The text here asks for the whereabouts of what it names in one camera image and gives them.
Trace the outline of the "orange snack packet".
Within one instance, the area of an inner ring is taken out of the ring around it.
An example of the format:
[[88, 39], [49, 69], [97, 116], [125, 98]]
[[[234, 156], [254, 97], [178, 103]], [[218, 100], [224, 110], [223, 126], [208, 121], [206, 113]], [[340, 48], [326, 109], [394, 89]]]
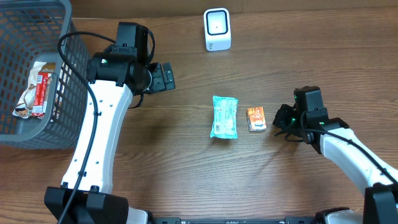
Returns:
[[246, 115], [250, 132], [264, 131], [267, 128], [264, 108], [262, 106], [248, 108]]

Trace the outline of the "teal tissue packet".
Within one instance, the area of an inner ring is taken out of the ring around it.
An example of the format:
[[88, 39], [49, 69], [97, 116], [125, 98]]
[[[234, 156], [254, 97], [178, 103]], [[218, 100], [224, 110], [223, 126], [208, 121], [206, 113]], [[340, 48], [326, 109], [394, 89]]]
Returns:
[[239, 100], [232, 97], [213, 96], [213, 124], [211, 138], [237, 139], [236, 115]]

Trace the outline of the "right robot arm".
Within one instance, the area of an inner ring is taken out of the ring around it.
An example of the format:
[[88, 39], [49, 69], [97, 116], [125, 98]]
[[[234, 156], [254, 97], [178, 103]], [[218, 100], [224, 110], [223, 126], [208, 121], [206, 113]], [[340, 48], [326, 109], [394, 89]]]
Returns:
[[317, 86], [294, 90], [295, 103], [283, 104], [273, 125], [289, 141], [311, 145], [335, 163], [364, 197], [362, 213], [346, 207], [315, 214], [313, 223], [397, 223], [397, 169], [366, 147], [341, 118], [330, 118]]

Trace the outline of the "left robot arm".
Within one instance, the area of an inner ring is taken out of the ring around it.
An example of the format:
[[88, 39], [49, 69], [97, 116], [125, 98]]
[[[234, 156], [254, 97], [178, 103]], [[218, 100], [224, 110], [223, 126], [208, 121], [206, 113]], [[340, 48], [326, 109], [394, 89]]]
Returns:
[[89, 59], [81, 77], [88, 99], [73, 159], [61, 186], [48, 187], [44, 196], [59, 223], [152, 222], [151, 213], [131, 208], [112, 190], [118, 139], [133, 98], [175, 88], [171, 64], [154, 62], [154, 50], [146, 26], [120, 22], [109, 47]]

